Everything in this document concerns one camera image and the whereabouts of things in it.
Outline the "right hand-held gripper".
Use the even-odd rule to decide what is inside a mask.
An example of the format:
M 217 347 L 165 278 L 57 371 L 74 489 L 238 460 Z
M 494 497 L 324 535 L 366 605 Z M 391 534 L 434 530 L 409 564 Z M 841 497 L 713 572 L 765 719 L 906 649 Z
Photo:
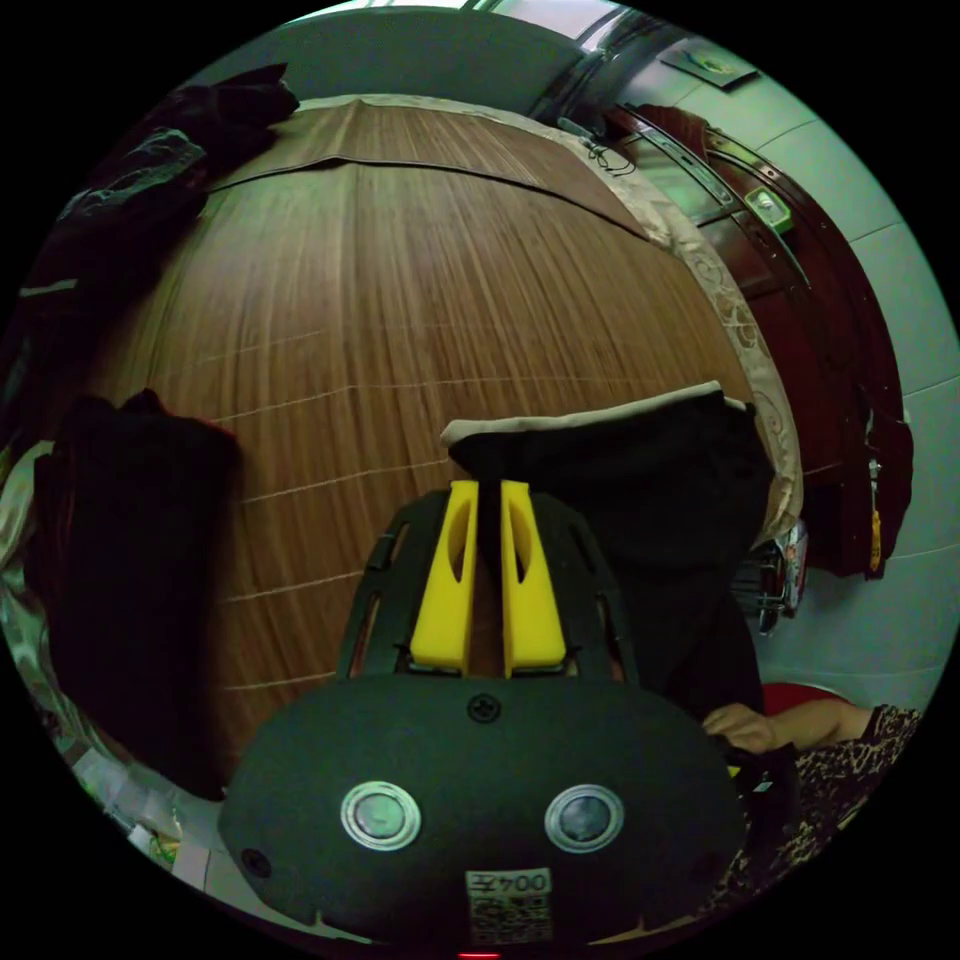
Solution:
M 799 815 L 798 751 L 792 743 L 764 753 L 713 738 L 743 802 L 751 828 L 761 834 L 791 832 Z

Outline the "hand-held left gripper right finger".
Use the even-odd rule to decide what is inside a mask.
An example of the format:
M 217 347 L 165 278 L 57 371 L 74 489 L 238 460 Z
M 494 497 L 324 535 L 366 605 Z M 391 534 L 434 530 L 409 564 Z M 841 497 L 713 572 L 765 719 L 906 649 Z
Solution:
M 556 672 L 565 638 L 529 485 L 500 485 L 500 581 L 505 675 Z

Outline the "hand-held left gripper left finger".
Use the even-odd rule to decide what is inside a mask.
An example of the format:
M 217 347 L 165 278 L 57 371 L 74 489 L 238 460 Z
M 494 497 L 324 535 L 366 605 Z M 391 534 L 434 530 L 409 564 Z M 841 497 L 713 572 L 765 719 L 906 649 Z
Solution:
M 450 484 L 410 641 L 415 669 L 469 666 L 478 507 L 477 482 Z

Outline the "person's right hand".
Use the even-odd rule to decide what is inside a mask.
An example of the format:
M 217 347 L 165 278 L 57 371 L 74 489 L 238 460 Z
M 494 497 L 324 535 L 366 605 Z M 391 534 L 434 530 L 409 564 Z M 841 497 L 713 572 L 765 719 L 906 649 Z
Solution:
M 785 741 L 771 717 L 734 703 L 710 712 L 702 722 L 704 731 L 721 737 L 737 750 L 763 755 L 780 749 Z

